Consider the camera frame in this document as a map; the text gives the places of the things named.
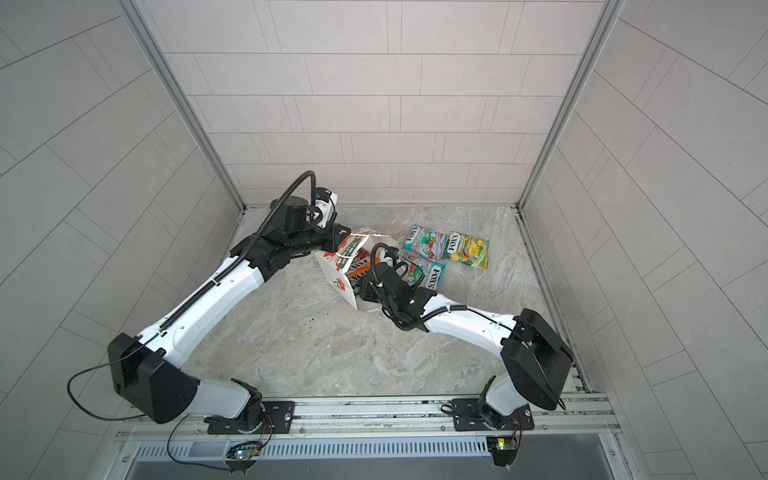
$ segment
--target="bag of candy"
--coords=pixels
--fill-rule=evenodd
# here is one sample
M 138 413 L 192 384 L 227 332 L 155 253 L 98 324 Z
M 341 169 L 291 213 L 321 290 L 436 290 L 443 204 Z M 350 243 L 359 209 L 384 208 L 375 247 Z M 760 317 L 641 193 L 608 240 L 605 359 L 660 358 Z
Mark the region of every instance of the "bag of candy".
M 442 273 L 445 271 L 445 265 L 405 252 L 401 252 L 399 256 L 400 260 L 406 264 L 406 273 L 403 279 L 407 284 L 414 286 L 418 282 L 419 286 L 437 290 L 442 279 Z
M 488 267 L 488 241 L 451 232 L 442 258 L 485 270 Z
M 447 242 L 448 235 L 414 225 L 402 246 L 426 259 L 435 261 L 442 258 Z

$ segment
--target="lemon image on packet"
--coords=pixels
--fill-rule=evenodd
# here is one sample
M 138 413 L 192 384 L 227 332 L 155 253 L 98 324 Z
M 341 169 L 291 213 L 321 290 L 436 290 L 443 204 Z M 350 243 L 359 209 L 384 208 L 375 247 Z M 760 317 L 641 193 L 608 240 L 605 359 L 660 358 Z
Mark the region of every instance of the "lemon image on packet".
M 451 232 L 442 257 L 485 270 L 488 268 L 488 241 Z

